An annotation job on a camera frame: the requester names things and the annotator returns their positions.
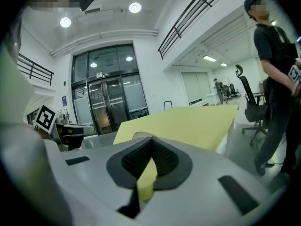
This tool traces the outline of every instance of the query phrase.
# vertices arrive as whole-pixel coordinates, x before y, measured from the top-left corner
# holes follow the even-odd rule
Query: hand
[[[297,88],[295,89],[294,91],[294,87],[295,87],[295,83],[293,81],[290,81],[289,83],[289,89],[291,90],[292,94],[295,96],[295,97],[298,97],[300,91],[301,91],[301,83],[299,83],[297,85]]]

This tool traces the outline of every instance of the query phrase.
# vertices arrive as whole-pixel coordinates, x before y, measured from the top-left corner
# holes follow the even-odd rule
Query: black t-shirt
[[[254,32],[254,43],[260,60],[269,60],[281,72],[289,73],[296,58],[291,56],[291,46],[294,46],[294,44],[290,43],[286,33],[280,27],[257,24]],[[270,80],[272,86],[275,86],[279,92],[291,94],[286,86],[271,78]]]

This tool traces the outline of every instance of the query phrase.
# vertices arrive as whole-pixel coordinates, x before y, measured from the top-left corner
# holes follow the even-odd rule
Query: wall sign
[[[63,106],[67,105],[67,96],[62,97]]]

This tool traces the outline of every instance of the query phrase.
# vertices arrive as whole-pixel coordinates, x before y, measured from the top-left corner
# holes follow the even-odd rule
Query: dark pants
[[[222,96],[222,92],[220,90],[217,91],[217,96],[221,101],[221,104],[224,104],[224,97]]]
[[[271,159],[283,134],[286,133],[286,157],[283,167],[292,168],[296,163],[295,152],[301,142],[300,100],[287,94],[282,95],[271,88],[269,102],[271,112],[269,130],[257,158],[261,164]]]

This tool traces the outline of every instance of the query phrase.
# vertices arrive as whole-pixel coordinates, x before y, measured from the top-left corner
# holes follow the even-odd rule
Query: glass door
[[[107,105],[104,99],[103,83],[101,81],[89,85],[89,96],[92,114],[100,134],[113,132]]]
[[[89,84],[91,109],[100,134],[117,131],[128,121],[120,77]]]
[[[105,86],[109,111],[113,117],[112,122],[115,129],[118,130],[122,122],[129,120],[120,77],[106,80]]]

